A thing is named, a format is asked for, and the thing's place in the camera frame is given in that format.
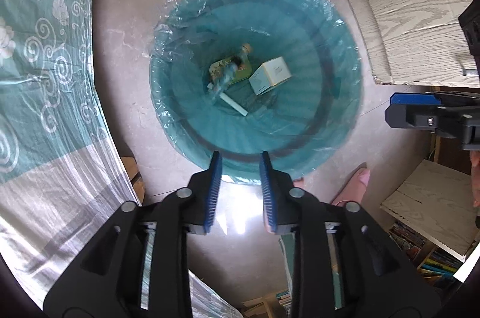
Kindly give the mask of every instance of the plastic bag liner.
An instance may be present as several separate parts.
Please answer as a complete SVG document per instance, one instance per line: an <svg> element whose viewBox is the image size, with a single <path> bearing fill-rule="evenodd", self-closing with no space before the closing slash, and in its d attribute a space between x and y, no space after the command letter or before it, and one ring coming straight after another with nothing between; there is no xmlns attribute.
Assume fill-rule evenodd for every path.
<svg viewBox="0 0 480 318"><path fill-rule="evenodd" d="M259 159L300 178L325 162L353 128L361 65L347 25L328 0L168 0L154 31L152 101L169 140L199 167L214 150L224 180L259 183ZM248 79L211 101L209 67L249 43L255 71L282 56L292 77L255 96Z"/></svg>

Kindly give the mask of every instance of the pink shoe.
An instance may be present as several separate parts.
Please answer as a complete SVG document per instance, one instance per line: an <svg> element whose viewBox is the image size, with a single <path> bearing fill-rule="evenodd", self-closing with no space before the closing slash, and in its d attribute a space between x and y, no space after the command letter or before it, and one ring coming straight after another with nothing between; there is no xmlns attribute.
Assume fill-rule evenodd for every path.
<svg viewBox="0 0 480 318"><path fill-rule="evenodd" d="M346 183L346 186L332 201L333 205L343 206L346 202L354 201L360 203L363 195L367 191L368 181L370 179L370 169L361 168L355 172L352 178Z"/></svg>

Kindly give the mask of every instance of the silver rivet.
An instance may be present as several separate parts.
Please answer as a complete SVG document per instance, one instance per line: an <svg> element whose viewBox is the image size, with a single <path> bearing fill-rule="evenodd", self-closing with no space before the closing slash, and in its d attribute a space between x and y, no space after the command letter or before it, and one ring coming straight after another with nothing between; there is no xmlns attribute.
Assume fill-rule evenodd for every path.
<svg viewBox="0 0 480 318"><path fill-rule="evenodd" d="M292 188L290 191L289 191L289 194L291 197L295 197L295 198L300 198L302 197L303 195L305 195L305 191L301 188Z"/></svg>
<svg viewBox="0 0 480 318"><path fill-rule="evenodd" d="M358 212L360 210L360 206L357 202L348 202L345 204L345 208L348 212Z"/></svg>
<svg viewBox="0 0 480 318"><path fill-rule="evenodd" d="M180 198L180 199L184 199L186 197L190 197L191 196L191 189L190 188L180 188L178 191L177 191L177 196Z"/></svg>
<svg viewBox="0 0 480 318"><path fill-rule="evenodd" d="M135 207L137 207L137 204L135 202L132 202L132 201L125 202L122 204L121 210L123 212L132 212L135 209Z"/></svg>

